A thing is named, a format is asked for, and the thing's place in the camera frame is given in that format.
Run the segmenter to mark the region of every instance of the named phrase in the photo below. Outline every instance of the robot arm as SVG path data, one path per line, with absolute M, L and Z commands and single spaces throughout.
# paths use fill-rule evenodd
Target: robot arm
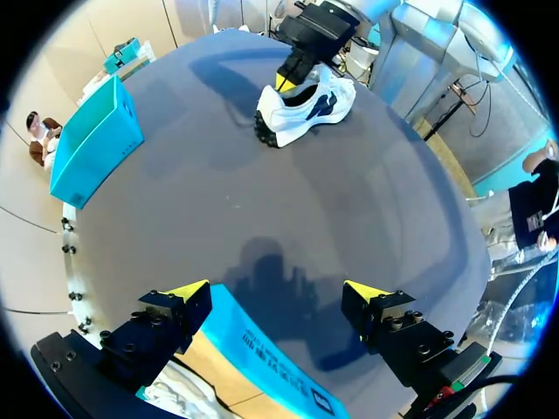
M 278 32 L 278 38 L 293 49 L 278 70 L 276 90 L 283 93 L 302 84 L 315 65 L 331 63 L 360 24 L 376 23 L 399 4 L 399 0 L 328 0 L 320 5 L 298 2 L 302 13 L 286 17 Z

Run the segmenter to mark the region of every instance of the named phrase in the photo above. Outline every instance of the man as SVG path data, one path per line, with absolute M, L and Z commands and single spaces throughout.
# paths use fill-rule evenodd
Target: man
M 33 111 L 27 115 L 25 122 L 27 131 L 31 134 L 29 154 L 45 170 L 50 171 L 56 155 L 62 126 L 52 118 L 40 121 L 38 113 Z
M 529 247 L 552 251 L 559 237 L 559 147 L 548 140 L 531 153 L 522 168 L 539 175 L 532 182 L 498 192 L 473 206 L 486 237 L 492 260 L 503 259 Z

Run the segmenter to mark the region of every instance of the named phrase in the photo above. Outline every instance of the blue table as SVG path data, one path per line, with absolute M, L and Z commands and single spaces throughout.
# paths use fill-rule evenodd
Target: blue table
M 256 103 L 288 53 L 224 31 L 126 81 L 145 143 L 77 212 L 80 269 L 109 327 L 147 290 L 222 284 L 272 350 L 348 415 L 389 417 L 413 392 L 365 353 L 340 310 L 343 281 L 404 289 L 459 337 L 486 286 L 485 243 L 437 157 L 362 86 L 342 123 L 280 150 L 259 143 Z M 207 327 L 228 356 L 246 331 L 225 306 Z

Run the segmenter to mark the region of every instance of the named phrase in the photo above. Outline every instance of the white sneaker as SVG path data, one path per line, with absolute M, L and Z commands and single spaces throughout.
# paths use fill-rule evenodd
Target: white sneaker
M 319 64 L 305 80 L 304 90 L 282 97 L 264 87 L 256 108 L 254 131 L 269 147 L 282 148 L 318 124 L 337 124 L 349 113 L 355 100 L 353 80 L 336 77 Z

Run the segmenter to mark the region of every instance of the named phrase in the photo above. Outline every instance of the turquoise cardboard box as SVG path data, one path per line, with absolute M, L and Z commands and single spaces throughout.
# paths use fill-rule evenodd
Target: turquoise cardboard box
M 113 76 L 62 129 L 51 195 L 83 209 L 111 172 L 142 143 L 132 98 Z

